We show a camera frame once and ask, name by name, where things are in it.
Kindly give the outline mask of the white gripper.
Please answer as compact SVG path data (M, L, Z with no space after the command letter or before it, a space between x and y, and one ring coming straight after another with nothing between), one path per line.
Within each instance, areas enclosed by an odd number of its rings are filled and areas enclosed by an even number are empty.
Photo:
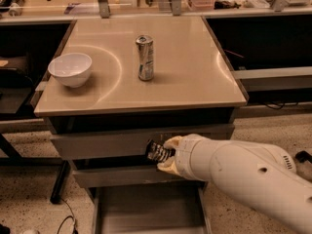
M199 175L199 166L192 165L193 154L203 154L203 150L195 150L201 142L207 142L203 136L191 134L188 136L173 136L164 142L166 149L175 149L175 158L169 158L163 163L158 163L157 168L167 174L181 176L189 180L208 180L208 172Z

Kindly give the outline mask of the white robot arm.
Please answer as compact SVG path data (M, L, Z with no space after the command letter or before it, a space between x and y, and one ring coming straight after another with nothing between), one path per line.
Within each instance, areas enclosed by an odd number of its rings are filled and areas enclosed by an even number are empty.
M199 135L175 136L164 146L175 155L159 163L159 170L211 182L296 233L312 234L312 183L296 174L293 159L281 147Z

